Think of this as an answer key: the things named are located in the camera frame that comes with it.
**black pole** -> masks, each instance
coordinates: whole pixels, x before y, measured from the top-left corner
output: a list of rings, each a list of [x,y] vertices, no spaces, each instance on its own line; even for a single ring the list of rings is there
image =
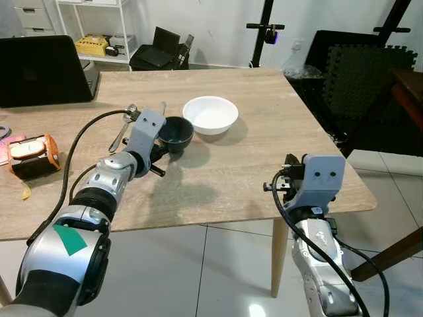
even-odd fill
[[[386,44],[392,32],[410,32],[408,28],[397,28],[410,2],[411,0],[396,0],[383,26],[373,29],[374,32],[379,32],[379,43],[382,46]]]
[[[272,13],[273,0],[265,0],[263,6],[261,25],[268,25],[270,20],[270,14]],[[250,62],[251,67],[260,67],[260,56],[262,55],[264,37],[266,36],[266,29],[259,28],[256,39],[256,46],[254,48],[254,54],[252,55],[252,61]]]

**laptop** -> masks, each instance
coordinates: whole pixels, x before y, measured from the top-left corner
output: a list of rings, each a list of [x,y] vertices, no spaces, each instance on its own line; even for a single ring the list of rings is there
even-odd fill
[[[162,68],[176,57],[179,39],[178,34],[156,27],[153,46],[147,48],[140,55],[140,58],[158,68]]]
[[[0,65],[2,108],[91,101],[100,75],[66,35],[0,39]]]

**white wall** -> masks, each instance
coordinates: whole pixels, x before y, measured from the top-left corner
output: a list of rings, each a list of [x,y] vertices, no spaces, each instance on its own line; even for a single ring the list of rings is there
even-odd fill
[[[12,1],[0,0],[0,38],[21,36],[22,33],[22,25],[13,9]]]
[[[134,0],[137,26],[144,43],[151,43],[156,26],[181,35],[195,36],[191,63],[247,67],[252,58],[256,30],[247,22],[259,22],[264,0]],[[317,30],[371,33],[381,26],[394,0],[275,0],[270,22],[283,23],[275,46],[265,45],[261,65],[279,69],[291,57],[295,39],[303,48],[284,67],[296,67],[305,60]],[[407,45],[419,53],[422,68],[423,1],[412,0],[400,26],[410,34],[391,37],[396,45]]]

